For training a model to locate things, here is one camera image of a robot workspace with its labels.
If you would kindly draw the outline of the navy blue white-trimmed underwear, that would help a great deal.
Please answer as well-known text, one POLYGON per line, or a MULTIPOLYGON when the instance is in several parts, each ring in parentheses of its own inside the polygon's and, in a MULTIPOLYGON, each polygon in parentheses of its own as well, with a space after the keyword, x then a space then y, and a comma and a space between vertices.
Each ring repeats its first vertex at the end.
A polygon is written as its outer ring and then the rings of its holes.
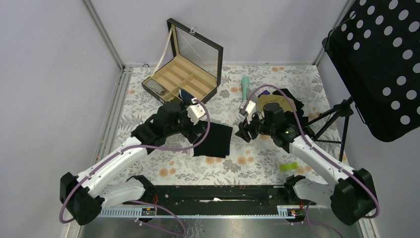
POLYGON ((184 101, 191 101, 194 98, 194 96, 192 96, 189 92, 183 89, 180 89, 179 96, 184 101))

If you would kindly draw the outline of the black white-trimmed boxer briefs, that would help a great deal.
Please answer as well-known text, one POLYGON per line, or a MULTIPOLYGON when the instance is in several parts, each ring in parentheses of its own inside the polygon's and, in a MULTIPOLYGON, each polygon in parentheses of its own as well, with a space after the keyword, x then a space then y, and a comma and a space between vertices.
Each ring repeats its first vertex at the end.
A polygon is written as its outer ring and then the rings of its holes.
POLYGON ((193 157, 226 158, 230 155, 232 131, 230 126, 211 122, 206 139, 193 149, 193 157))

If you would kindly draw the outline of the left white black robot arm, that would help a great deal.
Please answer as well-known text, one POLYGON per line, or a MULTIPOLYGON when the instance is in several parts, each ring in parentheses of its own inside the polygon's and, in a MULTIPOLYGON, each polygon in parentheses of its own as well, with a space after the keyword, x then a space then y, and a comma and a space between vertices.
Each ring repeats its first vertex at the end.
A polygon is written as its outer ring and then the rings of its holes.
POLYGON ((76 175, 67 172, 60 178, 59 221, 62 224, 76 221, 82 226, 111 206, 128 201, 151 202, 153 189, 137 178, 117 185, 108 183, 154 150, 178 152, 197 147, 209 131, 209 111, 198 99, 164 103, 102 160, 76 175))

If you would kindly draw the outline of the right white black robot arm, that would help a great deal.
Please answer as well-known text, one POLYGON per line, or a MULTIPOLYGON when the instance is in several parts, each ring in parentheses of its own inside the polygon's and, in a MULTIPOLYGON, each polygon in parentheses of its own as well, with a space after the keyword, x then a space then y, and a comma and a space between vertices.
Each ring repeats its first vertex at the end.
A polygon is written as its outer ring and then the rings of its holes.
POLYGON ((266 104, 258 113, 254 102, 245 102, 240 112, 246 115, 236 135, 250 142, 259 135, 269 136, 274 144, 309 165, 325 184, 304 176, 291 176, 285 183, 284 198, 290 204, 301 200, 315 202, 332 210, 345 225, 352 225, 369 212, 379 211, 371 174, 355 170, 335 160, 304 133, 299 122, 289 123, 278 103, 266 104))

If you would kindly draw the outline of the tan beige cloth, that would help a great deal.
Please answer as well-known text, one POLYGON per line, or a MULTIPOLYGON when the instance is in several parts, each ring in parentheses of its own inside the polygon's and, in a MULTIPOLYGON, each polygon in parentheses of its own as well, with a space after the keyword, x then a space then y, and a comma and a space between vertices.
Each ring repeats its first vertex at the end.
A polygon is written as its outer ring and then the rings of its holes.
POLYGON ((292 105, 289 104, 287 99, 284 96, 281 95, 262 95, 257 100, 257 106, 256 111, 262 112, 264 105, 268 103, 277 103, 284 112, 293 112, 293 109, 297 109, 297 106, 295 105, 294 101, 292 99, 289 99, 292 105))

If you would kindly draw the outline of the black cloth pile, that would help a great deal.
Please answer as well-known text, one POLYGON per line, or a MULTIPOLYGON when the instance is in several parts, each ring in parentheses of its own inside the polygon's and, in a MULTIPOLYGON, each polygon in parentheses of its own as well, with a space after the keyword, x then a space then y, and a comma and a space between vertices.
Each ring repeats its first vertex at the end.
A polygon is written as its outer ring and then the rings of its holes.
MULTIPOLYGON (((300 100, 298 100, 296 97, 294 97, 288 89, 282 88, 281 91, 292 101, 292 103, 294 103, 296 113, 297 113, 297 116, 299 118, 299 122, 300 122, 300 125, 301 125, 302 129, 303 129, 303 132, 306 135, 308 135, 310 138, 312 138, 315 135, 315 133, 307 125, 308 122, 309 122, 309 117, 304 116, 304 110, 303 110, 304 104, 300 100)), ((289 103, 287 102, 286 99, 283 99, 283 102, 281 103, 281 107, 282 107, 282 109, 285 113, 285 116, 286 116, 288 122, 290 124, 297 125, 297 122, 296 122, 296 119, 293 115, 292 110, 291 109, 286 109, 286 107, 290 107, 290 105, 289 105, 289 103)))

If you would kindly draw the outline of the floral patterned table mat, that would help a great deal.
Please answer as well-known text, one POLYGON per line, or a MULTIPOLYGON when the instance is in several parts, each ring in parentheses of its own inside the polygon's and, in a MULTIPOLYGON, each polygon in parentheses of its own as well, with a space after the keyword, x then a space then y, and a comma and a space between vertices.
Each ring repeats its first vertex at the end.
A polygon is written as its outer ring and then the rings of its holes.
MULTIPOLYGON (((160 106, 155 98, 144 90, 141 83, 152 73, 150 68, 135 68, 131 74, 128 93, 115 136, 114 146, 120 146, 130 132, 160 106)), ((224 124, 237 131, 243 120, 239 113, 242 100, 241 79, 250 78, 251 88, 263 84, 288 89, 303 104, 304 115, 313 120, 313 131, 325 123, 317 117, 330 105, 314 65, 287 66, 224 66, 221 84, 216 95, 207 102, 211 121, 224 124)), ((322 183, 309 165, 277 147, 269 136, 260 135, 250 143, 232 136, 230 155, 226 158, 207 156, 193 157, 193 151, 154 151, 145 159, 131 164, 113 183, 126 181, 134 175, 144 175, 159 185, 212 185, 212 184, 282 184, 291 175, 303 175, 322 183), (295 170, 282 172, 281 164, 296 162, 295 170)))

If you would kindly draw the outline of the mint green rolled cloth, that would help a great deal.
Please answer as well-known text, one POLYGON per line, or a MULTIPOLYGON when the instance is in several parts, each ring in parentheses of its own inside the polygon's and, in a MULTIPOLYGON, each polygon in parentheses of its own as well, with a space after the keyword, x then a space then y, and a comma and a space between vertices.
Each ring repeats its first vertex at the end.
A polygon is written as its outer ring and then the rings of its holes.
POLYGON ((247 101, 247 92, 250 86, 250 78, 248 76, 244 76, 241 79, 241 89, 242 89, 242 102, 247 101))

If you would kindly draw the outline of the grey rolled item in box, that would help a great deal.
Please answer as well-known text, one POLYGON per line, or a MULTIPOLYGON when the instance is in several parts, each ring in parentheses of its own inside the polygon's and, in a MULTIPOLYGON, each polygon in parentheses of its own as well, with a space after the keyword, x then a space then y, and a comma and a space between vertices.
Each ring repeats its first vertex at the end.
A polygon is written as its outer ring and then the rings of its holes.
POLYGON ((146 86, 159 96, 165 96, 167 94, 167 90, 153 79, 149 80, 146 86))

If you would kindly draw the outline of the green small block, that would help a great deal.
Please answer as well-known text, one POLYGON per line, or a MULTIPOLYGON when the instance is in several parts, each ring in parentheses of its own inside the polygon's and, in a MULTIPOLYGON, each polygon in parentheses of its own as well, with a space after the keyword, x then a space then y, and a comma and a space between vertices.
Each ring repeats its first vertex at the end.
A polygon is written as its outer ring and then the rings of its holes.
POLYGON ((284 171, 291 171, 291 170, 295 170, 299 167, 298 163, 293 162, 293 163, 289 163, 289 164, 281 164, 279 166, 279 169, 284 172, 284 171))

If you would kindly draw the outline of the black wooden compartment box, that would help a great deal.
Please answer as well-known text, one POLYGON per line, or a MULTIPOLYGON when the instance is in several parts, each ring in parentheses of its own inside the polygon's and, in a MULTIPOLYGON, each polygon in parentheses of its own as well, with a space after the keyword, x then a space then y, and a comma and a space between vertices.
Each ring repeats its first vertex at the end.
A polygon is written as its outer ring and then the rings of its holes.
POLYGON ((153 72, 142 82, 143 88, 161 103, 179 102, 180 89, 203 103, 208 102, 221 84, 223 47, 173 18, 167 21, 168 37, 164 52, 153 72), (154 93, 146 83, 155 80, 167 90, 154 93))

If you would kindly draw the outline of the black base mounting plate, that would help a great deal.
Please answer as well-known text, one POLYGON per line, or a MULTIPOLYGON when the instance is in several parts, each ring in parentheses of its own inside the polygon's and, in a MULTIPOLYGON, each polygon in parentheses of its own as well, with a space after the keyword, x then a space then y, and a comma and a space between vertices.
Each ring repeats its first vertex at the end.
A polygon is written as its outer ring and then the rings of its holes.
POLYGON ((141 202, 160 205, 181 216, 278 215, 278 208, 305 208, 282 185, 152 185, 141 202))

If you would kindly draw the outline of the black perforated panel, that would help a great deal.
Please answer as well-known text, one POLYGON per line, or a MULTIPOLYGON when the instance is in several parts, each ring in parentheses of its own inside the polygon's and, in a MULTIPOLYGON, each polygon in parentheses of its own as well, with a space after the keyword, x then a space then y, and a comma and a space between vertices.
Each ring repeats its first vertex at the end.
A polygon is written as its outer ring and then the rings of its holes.
POLYGON ((356 0, 322 44, 376 139, 419 127, 419 1, 356 0))

